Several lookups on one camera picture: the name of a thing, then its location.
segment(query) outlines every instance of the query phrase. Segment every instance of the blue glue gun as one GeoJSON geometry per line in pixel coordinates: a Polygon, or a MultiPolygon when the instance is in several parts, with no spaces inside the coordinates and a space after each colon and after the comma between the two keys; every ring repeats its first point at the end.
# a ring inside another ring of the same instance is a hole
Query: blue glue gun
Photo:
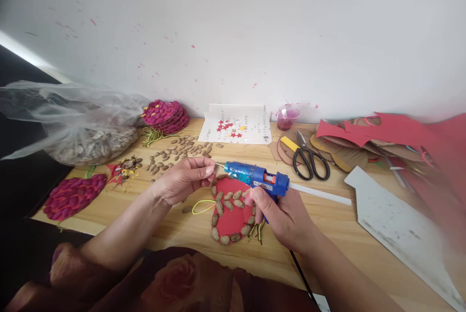
{"type": "Polygon", "coordinates": [[[215,172],[222,167],[233,179],[244,182],[249,187],[262,187],[277,202],[277,196],[285,196],[290,186],[288,175],[270,174],[265,168],[239,162],[215,163],[215,172]]]}

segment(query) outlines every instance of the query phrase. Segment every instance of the person's right hand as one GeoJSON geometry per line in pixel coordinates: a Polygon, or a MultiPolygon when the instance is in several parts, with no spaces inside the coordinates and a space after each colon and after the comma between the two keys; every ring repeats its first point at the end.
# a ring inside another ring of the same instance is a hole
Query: person's right hand
{"type": "Polygon", "coordinates": [[[277,197],[278,203],[261,187],[254,187],[246,198],[246,205],[256,204],[256,223],[266,216],[278,241],[290,250],[305,254],[316,230],[297,190],[289,189],[286,196],[277,197]]]}

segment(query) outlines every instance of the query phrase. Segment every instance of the yellow string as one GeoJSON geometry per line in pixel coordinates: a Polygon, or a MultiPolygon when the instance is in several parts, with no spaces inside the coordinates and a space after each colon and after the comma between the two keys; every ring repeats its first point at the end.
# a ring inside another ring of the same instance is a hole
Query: yellow string
{"type": "Polygon", "coordinates": [[[203,200],[198,201],[196,204],[194,204],[193,209],[191,209],[191,212],[193,213],[193,215],[198,215],[198,214],[200,214],[200,213],[206,212],[207,210],[210,210],[210,209],[212,209],[212,208],[215,206],[215,205],[212,205],[210,208],[207,208],[207,209],[205,209],[205,210],[202,210],[201,212],[195,213],[195,212],[194,212],[195,207],[196,207],[199,203],[202,203],[202,202],[205,202],[205,201],[206,201],[206,202],[215,203],[215,200],[210,200],[210,199],[203,199],[203,200]]]}

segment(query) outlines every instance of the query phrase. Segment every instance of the small cup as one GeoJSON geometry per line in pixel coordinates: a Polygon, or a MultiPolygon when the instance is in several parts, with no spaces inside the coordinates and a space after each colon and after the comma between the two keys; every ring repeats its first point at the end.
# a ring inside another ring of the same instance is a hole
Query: small cup
{"type": "Polygon", "coordinates": [[[277,126],[282,131],[290,130],[294,122],[301,115],[296,105],[286,104],[279,108],[277,126]]]}

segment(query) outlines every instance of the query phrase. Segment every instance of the bag of seeds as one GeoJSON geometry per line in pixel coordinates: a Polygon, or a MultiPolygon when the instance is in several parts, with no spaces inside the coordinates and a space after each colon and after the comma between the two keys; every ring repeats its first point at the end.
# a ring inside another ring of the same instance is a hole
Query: bag of seeds
{"type": "Polygon", "coordinates": [[[2,159],[45,150],[56,161],[99,165],[137,139],[134,125],[149,99],[103,87],[18,81],[0,88],[7,118],[42,123],[47,137],[2,159]]]}

